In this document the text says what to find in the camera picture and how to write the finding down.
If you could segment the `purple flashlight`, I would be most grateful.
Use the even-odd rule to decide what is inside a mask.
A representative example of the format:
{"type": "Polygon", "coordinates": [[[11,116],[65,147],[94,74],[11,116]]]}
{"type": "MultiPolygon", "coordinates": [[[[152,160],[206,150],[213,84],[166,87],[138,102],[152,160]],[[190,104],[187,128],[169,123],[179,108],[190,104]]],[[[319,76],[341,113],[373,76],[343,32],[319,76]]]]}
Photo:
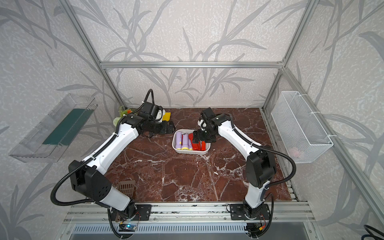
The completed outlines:
{"type": "Polygon", "coordinates": [[[186,151],[189,151],[189,145],[188,145],[188,139],[189,139],[189,135],[187,133],[185,133],[185,144],[182,146],[182,150],[186,150],[186,151]]]}
{"type": "Polygon", "coordinates": [[[189,145],[189,150],[192,151],[193,145],[192,145],[192,141],[190,139],[188,139],[188,145],[189,145]]]}
{"type": "Polygon", "coordinates": [[[182,149],[182,144],[183,144],[183,134],[182,134],[182,132],[177,132],[176,133],[176,145],[175,145],[175,148],[177,150],[181,150],[182,149]]]}

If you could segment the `white plastic storage box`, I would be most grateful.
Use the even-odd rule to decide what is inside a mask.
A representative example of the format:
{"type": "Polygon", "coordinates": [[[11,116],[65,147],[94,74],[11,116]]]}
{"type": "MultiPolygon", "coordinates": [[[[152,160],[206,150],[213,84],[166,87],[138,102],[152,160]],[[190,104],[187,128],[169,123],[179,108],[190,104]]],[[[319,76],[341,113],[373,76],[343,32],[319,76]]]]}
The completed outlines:
{"type": "Polygon", "coordinates": [[[175,131],[172,147],[179,154],[205,155],[211,148],[210,143],[200,141],[193,143],[193,132],[195,130],[180,129],[175,131]]]}

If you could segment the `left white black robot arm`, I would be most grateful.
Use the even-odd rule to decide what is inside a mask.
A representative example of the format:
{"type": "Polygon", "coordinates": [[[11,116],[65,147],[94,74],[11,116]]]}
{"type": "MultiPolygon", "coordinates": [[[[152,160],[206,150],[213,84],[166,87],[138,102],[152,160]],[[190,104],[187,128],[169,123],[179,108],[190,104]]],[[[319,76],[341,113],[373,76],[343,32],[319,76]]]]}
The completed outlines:
{"type": "Polygon", "coordinates": [[[69,172],[53,187],[51,202],[56,206],[72,206],[83,203],[97,205],[114,210],[125,218],[132,219],[137,208],[135,201],[113,187],[105,174],[117,156],[139,135],[149,133],[155,135],[171,135],[176,127],[172,121],[163,119],[166,111],[155,104],[152,89],[148,90],[142,104],[133,112],[123,115],[118,120],[112,135],[92,154],[82,161],[72,161],[69,172]],[[63,202],[57,199],[60,186],[71,181],[72,189],[85,196],[83,200],[63,202]]]}

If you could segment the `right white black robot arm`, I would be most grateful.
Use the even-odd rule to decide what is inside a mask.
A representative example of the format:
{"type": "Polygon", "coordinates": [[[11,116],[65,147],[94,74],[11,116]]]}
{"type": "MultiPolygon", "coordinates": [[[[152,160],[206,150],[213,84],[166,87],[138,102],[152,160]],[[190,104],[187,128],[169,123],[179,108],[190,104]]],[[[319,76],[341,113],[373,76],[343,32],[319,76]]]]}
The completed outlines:
{"type": "Polygon", "coordinates": [[[214,143],[216,137],[220,136],[231,143],[245,158],[249,187],[243,200],[243,207],[237,212],[241,218],[256,219],[263,210],[267,209],[266,191],[270,187],[283,184],[294,177],[297,171],[295,161],[286,154],[253,141],[236,127],[233,116],[230,114],[215,114],[211,108],[207,108],[201,112],[198,126],[200,129],[193,132],[195,143],[198,141],[214,143]],[[292,170],[284,179],[273,182],[272,179],[277,172],[275,156],[288,160],[292,170]]]}

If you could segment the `yellow toy shovel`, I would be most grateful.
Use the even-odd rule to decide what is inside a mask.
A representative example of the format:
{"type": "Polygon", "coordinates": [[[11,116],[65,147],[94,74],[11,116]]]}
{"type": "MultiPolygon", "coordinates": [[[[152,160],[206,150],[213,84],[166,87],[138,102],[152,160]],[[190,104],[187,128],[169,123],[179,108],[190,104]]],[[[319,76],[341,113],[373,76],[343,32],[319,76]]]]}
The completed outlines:
{"type": "Polygon", "coordinates": [[[170,112],[165,112],[163,114],[163,118],[162,118],[162,121],[169,121],[171,118],[171,113],[170,112]]]}

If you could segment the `potted orange flower plant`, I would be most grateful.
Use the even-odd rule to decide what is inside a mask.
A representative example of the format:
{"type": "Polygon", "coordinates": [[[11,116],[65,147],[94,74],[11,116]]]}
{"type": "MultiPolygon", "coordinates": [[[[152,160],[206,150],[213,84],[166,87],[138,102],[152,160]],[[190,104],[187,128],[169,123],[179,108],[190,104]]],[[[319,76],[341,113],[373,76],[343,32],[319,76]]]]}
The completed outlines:
{"type": "Polygon", "coordinates": [[[132,113],[133,110],[135,110],[135,109],[126,109],[124,106],[120,106],[119,109],[118,109],[119,116],[116,117],[116,118],[114,118],[114,120],[113,120],[113,125],[116,127],[116,126],[117,126],[117,123],[119,122],[119,120],[120,120],[123,116],[132,113]]]}

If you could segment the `pink object in basket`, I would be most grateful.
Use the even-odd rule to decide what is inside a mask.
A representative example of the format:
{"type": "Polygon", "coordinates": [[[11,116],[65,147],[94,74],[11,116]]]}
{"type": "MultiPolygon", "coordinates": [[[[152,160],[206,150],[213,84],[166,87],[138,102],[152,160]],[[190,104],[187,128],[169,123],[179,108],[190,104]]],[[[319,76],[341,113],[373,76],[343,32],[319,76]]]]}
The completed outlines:
{"type": "Polygon", "coordinates": [[[289,155],[290,155],[290,157],[291,157],[292,159],[300,159],[301,156],[302,156],[302,153],[303,153],[301,150],[299,150],[299,149],[296,148],[296,147],[290,148],[290,149],[288,150],[288,152],[289,152],[289,155]]]}

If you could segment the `green circuit board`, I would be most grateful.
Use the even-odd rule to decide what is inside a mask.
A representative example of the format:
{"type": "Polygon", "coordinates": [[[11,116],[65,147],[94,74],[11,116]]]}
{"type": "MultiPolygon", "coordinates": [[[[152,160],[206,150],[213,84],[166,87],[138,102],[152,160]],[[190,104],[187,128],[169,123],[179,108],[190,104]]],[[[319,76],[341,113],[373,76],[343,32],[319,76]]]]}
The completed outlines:
{"type": "Polygon", "coordinates": [[[120,232],[135,232],[137,229],[137,224],[119,224],[120,232]]]}

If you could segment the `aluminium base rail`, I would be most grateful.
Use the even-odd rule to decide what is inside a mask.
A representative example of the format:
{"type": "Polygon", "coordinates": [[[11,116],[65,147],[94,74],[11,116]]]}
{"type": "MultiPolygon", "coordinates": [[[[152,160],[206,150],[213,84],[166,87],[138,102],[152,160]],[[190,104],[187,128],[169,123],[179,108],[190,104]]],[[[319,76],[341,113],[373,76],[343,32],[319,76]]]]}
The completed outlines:
{"type": "MultiPolygon", "coordinates": [[[[232,217],[243,217],[239,208],[226,202],[175,202],[152,203],[150,211],[139,216],[149,216],[147,223],[229,223],[232,217]]],[[[307,202],[276,202],[273,222],[314,222],[315,217],[307,202]]],[[[72,206],[64,224],[102,224],[108,222],[107,209],[95,204],[72,206]]]]}

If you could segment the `clear plastic wall shelf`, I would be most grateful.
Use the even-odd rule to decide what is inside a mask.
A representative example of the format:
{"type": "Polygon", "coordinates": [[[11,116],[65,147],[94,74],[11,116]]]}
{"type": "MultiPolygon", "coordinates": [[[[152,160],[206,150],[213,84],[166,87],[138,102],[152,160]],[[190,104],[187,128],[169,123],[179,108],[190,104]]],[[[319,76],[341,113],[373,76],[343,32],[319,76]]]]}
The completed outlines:
{"type": "Polygon", "coordinates": [[[9,156],[23,163],[56,163],[97,107],[94,97],[67,94],[9,156]]]}

